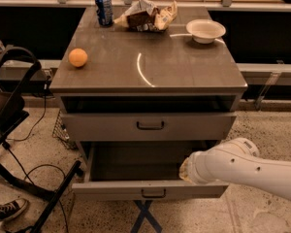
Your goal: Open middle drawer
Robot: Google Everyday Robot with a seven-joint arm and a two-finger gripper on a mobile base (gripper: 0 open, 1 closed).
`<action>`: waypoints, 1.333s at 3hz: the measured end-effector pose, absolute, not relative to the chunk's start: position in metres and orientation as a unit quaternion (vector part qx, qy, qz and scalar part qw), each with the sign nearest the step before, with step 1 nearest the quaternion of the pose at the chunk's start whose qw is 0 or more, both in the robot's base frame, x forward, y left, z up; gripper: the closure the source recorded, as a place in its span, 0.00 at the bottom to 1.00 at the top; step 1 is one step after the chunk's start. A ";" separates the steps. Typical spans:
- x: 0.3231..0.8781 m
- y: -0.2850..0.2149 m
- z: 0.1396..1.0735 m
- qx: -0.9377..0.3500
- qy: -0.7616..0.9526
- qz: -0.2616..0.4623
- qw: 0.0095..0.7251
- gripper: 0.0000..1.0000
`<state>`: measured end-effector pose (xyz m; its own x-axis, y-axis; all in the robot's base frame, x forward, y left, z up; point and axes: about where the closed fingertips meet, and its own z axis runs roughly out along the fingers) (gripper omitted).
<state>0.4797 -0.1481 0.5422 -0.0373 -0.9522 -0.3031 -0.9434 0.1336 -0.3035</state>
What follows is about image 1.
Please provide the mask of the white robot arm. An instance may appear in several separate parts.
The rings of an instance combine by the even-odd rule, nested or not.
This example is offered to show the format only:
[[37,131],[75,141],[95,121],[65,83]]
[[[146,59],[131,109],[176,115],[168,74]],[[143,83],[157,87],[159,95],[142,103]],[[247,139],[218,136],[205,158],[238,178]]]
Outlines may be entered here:
[[291,162],[260,158],[256,145],[246,138],[191,153],[181,164],[179,177],[196,184],[252,186],[291,201]]

